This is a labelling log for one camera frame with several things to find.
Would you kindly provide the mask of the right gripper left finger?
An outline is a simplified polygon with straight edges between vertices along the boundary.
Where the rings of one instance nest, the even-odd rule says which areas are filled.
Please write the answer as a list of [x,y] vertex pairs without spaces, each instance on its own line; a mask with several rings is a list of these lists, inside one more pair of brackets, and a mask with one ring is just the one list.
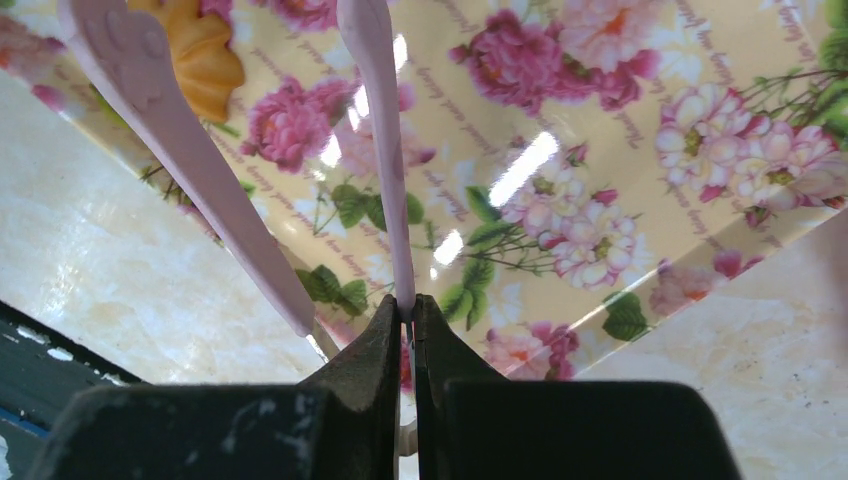
[[33,479],[394,479],[401,320],[296,384],[94,387],[59,416]]

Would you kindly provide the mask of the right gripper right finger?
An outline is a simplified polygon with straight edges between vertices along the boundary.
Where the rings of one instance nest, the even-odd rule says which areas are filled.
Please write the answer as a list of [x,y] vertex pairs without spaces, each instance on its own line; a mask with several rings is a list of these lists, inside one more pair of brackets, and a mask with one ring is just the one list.
[[449,327],[412,312],[424,479],[737,479],[719,422],[664,381],[512,381]]

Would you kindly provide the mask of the pink silicone tongs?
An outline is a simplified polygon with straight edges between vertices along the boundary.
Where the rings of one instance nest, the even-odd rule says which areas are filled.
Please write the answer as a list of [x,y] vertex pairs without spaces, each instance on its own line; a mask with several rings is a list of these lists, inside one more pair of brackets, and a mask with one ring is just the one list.
[[[395,297],[367,329],[297,392],[322,403],[305,410],[309,439],[291,450],[315,479],[394,479],[399,444],[401,339],[412,334],[415,282],[399,122],[392,25],[383,1],[341,1],[341,35],[363,76],[390,238]],[[311,337],[315,307],[239,181],[191,111],[176,80],[166,31],[123,1],[61,1],[57,16],[82,70],[108,104],[195,202],[294,332]]]

